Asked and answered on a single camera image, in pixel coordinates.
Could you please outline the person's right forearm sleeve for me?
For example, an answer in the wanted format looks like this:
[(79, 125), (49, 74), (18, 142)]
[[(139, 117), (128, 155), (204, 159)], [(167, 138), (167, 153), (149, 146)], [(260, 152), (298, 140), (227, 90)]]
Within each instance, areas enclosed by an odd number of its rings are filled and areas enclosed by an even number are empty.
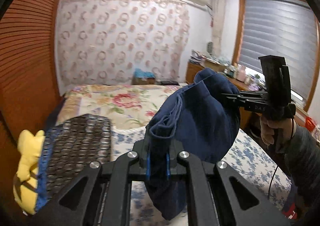
[(319, 202), (319, 147), (306, 128), (297, 127), (285, 152), (285, 164), (305, 205)]

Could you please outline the person's right hand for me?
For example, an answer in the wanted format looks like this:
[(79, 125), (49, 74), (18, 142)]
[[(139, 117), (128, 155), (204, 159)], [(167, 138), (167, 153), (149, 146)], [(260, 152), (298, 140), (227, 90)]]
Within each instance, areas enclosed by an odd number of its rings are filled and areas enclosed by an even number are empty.
[(281, 121), (268, 120), (265, 116), (260, 117), (261, 139), (265, 145), (273, 145), (276, 131), (278, 132), (277, 142), (284, 144), (289, 141), (296, 132), (297, 124), (294, 119)]

